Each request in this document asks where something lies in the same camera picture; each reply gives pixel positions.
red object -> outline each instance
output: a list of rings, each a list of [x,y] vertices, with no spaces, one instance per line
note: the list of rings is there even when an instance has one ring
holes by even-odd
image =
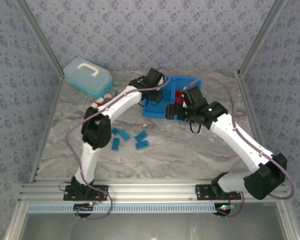
[[[97,104],[97,105],[98,105],[98,107],[100,107],[100,106],[102,106],[102,105],[103,105],[102,103],[100,103],[100,102],[96,102],[96,101],[94,101],[94,103],[95,103],[95,104]]]
[[[175,91],[175,96],[181,98],[182,94],[180,90]]]
[[[100,192],[94,191],[94,193],[98,194],[99,202],[101,203],[102,200],[101,200]]]
[[[237,206],[237,198],[235,197],[235,195],[233,195],[232,193],[229,194],[230,198],[233,198],[235,200],[235,204],[234,206]]]

aluminum frame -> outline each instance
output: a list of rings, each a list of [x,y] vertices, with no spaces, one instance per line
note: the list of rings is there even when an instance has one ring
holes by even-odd
[[[281,10],[284,8],[286,2],[287,0],[274,0],[272,3],[261,27],[259,28],[258,33],[254,37],[254,40],[241,63],[241,66],[238,70],[240,77],[244,77],[246,75],[250,65],[254,61],[259,49],[268,36],[268,33],[277,21],[277,18],[281,13]]]
[[[35,15],[31,11],[28,3],[26,0],[14,0],[15,4],[19,8],[21,14],[24,17],[24,20],[28,24],[28,26],[31,28],[32,33],[35,35],[38,43],[40,44],[44,54],[48,58],[49,62],[51,63],[53,69],[58,74],[59,78],[64,77],[63,69],[57,59],[57,56],[55,55],[53,49],[51,48],[44,32],[40,28]]]
[[[35,183],[23,184],[17,206],[12,216],[10,226],[6,231],[5,240],[18,240],[26,220],[30,204],[50,203],[62,205],[63,192],[59,184],[69,179],[38,179]],[[109,194],[116,203],[129,204],[162,204],[162,203],[220,203],[222,201],[197,201],[195,186],[208,184],[210,179],[101,179],[95,184],[109,185]],[[279,186],[273,194],[287,195],[287,186]],[[276,203],[280,219],[288,240],[300,240],[300,230],[289,202],[277,201],[266,197],[259,201],[249,193],[245,193],[247,203]]]

white handle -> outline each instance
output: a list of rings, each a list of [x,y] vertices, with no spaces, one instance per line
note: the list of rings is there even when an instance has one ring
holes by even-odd
[[[94,66],[91,66],[90,64],[88,63],[81,63],[79,66],[77,66],[78,69],[82,68],[82,67],[87,67],[87,68],[90,68],[92,70],[94,70],[94,73],[92,73],[92,76],[96,76],[99,72],[98,68],[94,67]]]

blue rectangular block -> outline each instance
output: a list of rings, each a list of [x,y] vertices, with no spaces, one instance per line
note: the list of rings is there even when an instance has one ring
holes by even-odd
[[[113,143],[112,143],[112,150],[113,151],[118,151],[119,150],[119,145],[120,145],[120,138],[115,137],[113,139]]]
[[[141,142],[146,137],[148,137],[148,134],[145,131],[143,131],[143,132],[139,133],[137,136],[135,136],[134,138],[137,142]]]
[[[112,132],[113,135],[116,136],[119,133],[119,130],[114,127],[114,128],[112,128],[111,132]]]
[[[141,150],[141,149],[145,149],[145,148],[149,147],[149,144],[148,144],[148,141],[145,140],[145,141],[137,142],[135,144],[135,147],[137,150]]]
[[[130,139],[130,136],[128,135],[128,133],[126,133],[126,131],[125,130],[120,130],[119,132],[118,132],[118,134],[120,135],[120,137],[122,137],[122,139],[126,142],[126,141],[128,141],[129,139]]]

light blue storage box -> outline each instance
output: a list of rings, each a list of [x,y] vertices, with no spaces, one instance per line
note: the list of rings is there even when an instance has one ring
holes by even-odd
[[[108,70],[81,57],[74,59],[63,72],[71,85],[95,99],[103,97],[113,87],[113,79]]]

